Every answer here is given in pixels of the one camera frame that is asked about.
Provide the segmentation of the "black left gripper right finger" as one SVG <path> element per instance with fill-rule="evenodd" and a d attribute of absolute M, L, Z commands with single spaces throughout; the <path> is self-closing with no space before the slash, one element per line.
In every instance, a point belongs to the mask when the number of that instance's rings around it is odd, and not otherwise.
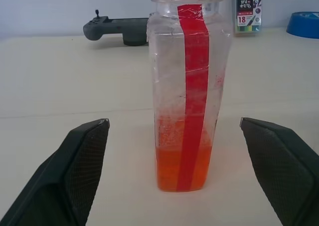
<path fill-rule="evenodd" d="M 244 117 L 243 131 L 263 192 L 284 226 L 319 224 L 319 156 L 290 128 Z"/>

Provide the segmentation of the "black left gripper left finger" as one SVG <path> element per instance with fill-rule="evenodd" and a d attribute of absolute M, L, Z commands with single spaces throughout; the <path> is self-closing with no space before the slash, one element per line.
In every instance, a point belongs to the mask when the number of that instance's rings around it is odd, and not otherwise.
<path fill-rule="evenodd" d="M 110 122 L 71 130 L 35 171 L 2 226 L 84 226 L 100 182 Z"/>

